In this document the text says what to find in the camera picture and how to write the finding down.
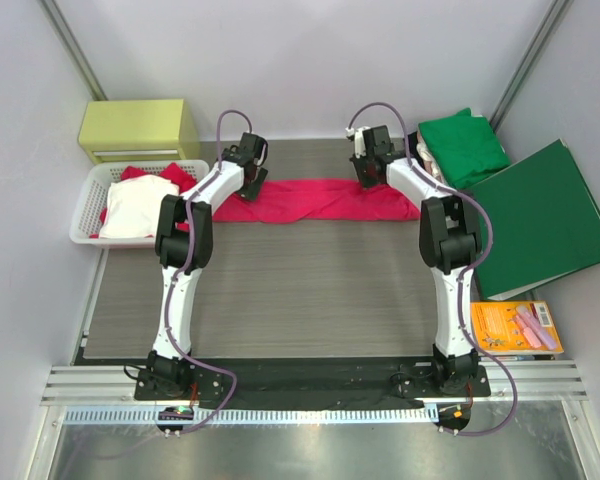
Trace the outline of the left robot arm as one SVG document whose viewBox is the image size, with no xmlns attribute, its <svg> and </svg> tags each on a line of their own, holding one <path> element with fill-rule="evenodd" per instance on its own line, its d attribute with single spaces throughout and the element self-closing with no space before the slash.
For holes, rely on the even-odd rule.
<svg viewBox="0 0 600 480">
<path fill-rule="evenodd" d="M 155 238 L 163 277 L 160 325 L 138 372 L 137 399 L 174 398 L 192 388 L 191 318 L 197 284 L 213 251 L 213 214 L 235 193 L 257 198 L 267 175 L 267 152 L 264 138 L 245 132 L 193 188 L 163 198 Z"/>
</svg>

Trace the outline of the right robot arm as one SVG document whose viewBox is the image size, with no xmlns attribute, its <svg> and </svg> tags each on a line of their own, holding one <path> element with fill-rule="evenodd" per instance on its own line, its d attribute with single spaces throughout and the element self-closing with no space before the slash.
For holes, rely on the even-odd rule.
<svg viewBox="0 0 600 480">
<path fill-rule="evenodd" d="M 419 206 L 419 252 L 434 278 L 437 331 L 433 382 L 444 394 L 464 389 L 478 374 L 479 354 L 467 321 L 474 268 L 482 252 L 479 211 L 392 143 L 388 128 L 349 127 L 350 158 L 365 188 L 387 185 Z"/>
</svg>

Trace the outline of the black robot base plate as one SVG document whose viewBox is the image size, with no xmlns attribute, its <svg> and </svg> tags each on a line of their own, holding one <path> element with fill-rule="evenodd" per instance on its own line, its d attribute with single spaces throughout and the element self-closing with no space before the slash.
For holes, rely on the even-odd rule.
<svg viewBox="0 0 600 480">
<path fill-rule="evenodd" d="M 425 398 L 485 398 L 484 367 L 474 377 L 454 374 L 446 383 L 429 357 L 210 359 L 211 369 L 154 358 L 128 377 L 134 398 L 194 400 L 227 410 L 363 411 L 418 408 Z"/>
</svg>

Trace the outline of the pink red t-shirt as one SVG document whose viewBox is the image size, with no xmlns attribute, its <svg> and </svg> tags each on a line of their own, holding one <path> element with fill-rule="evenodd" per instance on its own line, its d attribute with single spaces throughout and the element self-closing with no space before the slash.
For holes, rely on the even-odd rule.
<svg viewBox="0 0 600 480">
<path fill-rule="evenodd" d="M 213 214 L 223 223 L 290 224 L 301 220 L 416 221 L 420 212 L 397 190 L 363 188 L 350 179 L 267 181 L 254 201 L 234 194 Z"/>
</svg>

